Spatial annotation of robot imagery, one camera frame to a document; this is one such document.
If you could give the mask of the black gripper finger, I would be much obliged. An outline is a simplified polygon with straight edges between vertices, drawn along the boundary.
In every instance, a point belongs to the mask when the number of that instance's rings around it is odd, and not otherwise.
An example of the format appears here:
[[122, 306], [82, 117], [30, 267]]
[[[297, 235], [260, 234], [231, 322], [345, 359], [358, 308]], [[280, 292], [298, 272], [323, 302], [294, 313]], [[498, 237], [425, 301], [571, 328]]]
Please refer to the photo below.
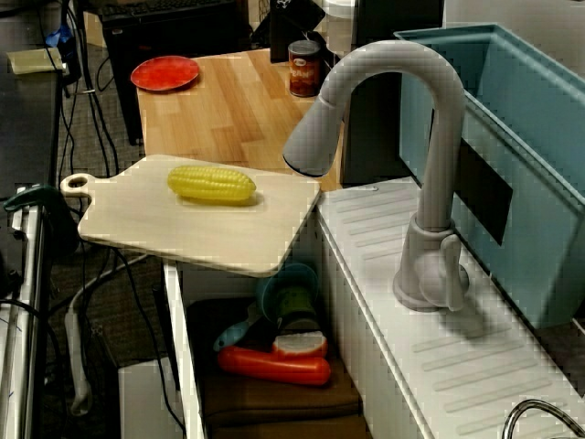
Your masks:
[[325, 11], [312, 0], [276, 0], [273, 10], [302, 31], [313, 31], [325, 18]]

